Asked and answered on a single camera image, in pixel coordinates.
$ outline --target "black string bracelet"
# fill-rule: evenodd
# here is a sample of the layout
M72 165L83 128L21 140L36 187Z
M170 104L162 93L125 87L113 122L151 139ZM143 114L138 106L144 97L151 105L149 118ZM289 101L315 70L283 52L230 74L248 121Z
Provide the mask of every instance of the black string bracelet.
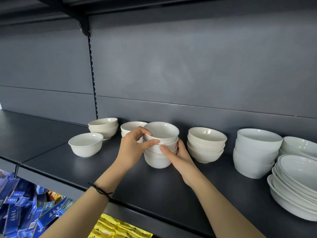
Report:
M111 200L112 198L111 198L109 195L112 195L112 192L107 193L107 192L105 192L103 189L101 189L101 188L99 188L98 186L96 186L95 184L92 184L92 183L89 183L89 182L88 182L88 184L89 184L91 187L95 188L99 194L104 195L104 196L107 196L107 198L108 198L108 200L109 200L109 202L110 202L110 200Z

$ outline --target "dark gray shelf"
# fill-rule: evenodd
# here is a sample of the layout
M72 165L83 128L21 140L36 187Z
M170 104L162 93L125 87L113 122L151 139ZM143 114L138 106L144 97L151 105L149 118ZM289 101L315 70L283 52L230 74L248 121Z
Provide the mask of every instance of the dark gray shelf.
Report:
M120 145L120 133L105 141L100 152L90 158L75 156L68 144L61 145L22 164L46 176L88 188L115 160ZM266 177L252 180L238 173L232 157L197 167L218 190L265 236L315 237L317 223L305 221L282 209L271 197ZM171 165L154 169L143 157L121 181L113 198L127 208L191 231L214 237L204 211L192 190Z
M87 132L84 126L0 110L0 157L20 164Z

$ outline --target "forearm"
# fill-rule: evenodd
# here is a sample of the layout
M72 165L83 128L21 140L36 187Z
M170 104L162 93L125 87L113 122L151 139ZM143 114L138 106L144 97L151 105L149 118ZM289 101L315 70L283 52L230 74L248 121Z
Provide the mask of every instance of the forearm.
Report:
M125 173L126 170L115 161L95 185L106 192L114 192ZM107 204L107 197L90 187L41 238L87 238Z
M193 185L208 220L217 238L264 238L253 226L203 175L197 175Z

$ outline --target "stack of bowls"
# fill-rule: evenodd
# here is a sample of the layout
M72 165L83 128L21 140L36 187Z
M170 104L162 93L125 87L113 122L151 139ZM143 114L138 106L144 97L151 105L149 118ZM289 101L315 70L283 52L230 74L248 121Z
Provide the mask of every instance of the stack of bowls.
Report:
M111 139L118 129L117 118L105 118L91 121L88 124L89 131L92 133L100 133L103 135L103 140Z
M188 130L187 148L190 155L200 163L210 163L219 159L224 152L227 136L203 127Z
M238 130L233 150L236 170L252 179L262 178L273 167L282 140L281 136L266 130Z
M317 221L317 160L282 155L267 177L273 199L288 212Z
M152 122L145 124L152 136L144 135L144 142L151 139L158 139L160 142L144 152L144 158L148 165L153 168L165 168L171 164L171 161L162 153L160 146L166 145L170 151L176 153L179 130L176 126L164 122Z
M99 133L77 135L68 141L75 155L81 157L93 156L102 146L103 136Z
M147 124L147 123L140 122L140 121L132 121L132 122L124 123L120 126L121 136L124 137L127 133L131 132L133 129L135 129L139 126L144 127L145 124ZM138 140L138 143L142 143L142 142L143 142L143 138L141 137Z
M287 136L283 138L283 143L279 149L279 156L281 155L299 155L317 160L317 144L305 139Z

